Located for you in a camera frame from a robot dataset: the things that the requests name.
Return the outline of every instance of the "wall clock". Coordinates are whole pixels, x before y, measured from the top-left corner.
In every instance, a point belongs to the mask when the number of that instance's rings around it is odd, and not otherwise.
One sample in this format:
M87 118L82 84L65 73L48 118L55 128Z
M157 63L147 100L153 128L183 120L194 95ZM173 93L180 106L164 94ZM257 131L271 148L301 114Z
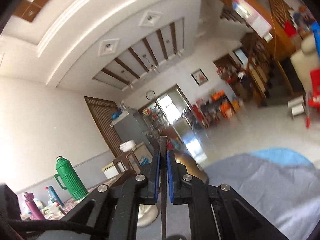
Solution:
M153 99L155 99L155 97L156 97L156 93L155 93L154 91L148 90L148 91L146 92L146 98L147 98L148 100L153 100Z

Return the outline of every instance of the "purple water bottle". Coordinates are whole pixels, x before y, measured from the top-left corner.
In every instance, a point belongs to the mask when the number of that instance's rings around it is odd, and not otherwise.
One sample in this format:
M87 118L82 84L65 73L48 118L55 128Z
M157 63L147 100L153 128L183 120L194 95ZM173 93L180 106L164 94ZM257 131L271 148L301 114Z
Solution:
M31 211L32 215L36 220L45 220L44 216L42 215L41 211L38 209L36 203L33 201L35 198L33 193L31 192L24 192L23 193L23 198Z

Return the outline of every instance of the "picture frame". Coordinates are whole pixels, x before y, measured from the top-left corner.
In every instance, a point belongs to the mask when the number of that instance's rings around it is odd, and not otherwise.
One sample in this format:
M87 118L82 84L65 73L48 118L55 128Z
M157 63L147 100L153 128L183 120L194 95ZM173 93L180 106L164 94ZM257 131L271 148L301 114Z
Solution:
M201 69L198 69L198 70L194 71L193 73L191 73L191 76L197 82L197 84L199 86L203 85L204 83L206 83L208 81L208 78L205 76L205 74L203 73L203 71Z

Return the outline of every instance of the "window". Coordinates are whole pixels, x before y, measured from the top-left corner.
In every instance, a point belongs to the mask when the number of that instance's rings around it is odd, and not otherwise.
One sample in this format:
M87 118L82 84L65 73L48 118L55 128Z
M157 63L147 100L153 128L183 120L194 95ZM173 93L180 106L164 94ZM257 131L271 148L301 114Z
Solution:
M168 121L173 123L173 121L178 120L181 117L181 113L176 108L174 103L172 103L171 98L166 95L164 98L158 101L165 115L168 117Z
M234 53L236 54L236 56L238 57L238 59L241 61L241 63L245 68L248 63L248 58L246 57L246 55L243 53L241 49L235 50Z

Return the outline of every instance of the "blue cloth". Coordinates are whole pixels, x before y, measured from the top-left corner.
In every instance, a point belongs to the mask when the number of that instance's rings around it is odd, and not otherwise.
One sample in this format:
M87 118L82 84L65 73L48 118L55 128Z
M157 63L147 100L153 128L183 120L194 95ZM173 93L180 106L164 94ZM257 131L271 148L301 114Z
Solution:
M313 166L312 162L306 157L288 148L270 148L251 153L251 155L283 166Z
M320 57L320 26L317 22L315 22L311 25L311 29L313 31L313 35L315 36L316 49L317 49L318 55Z

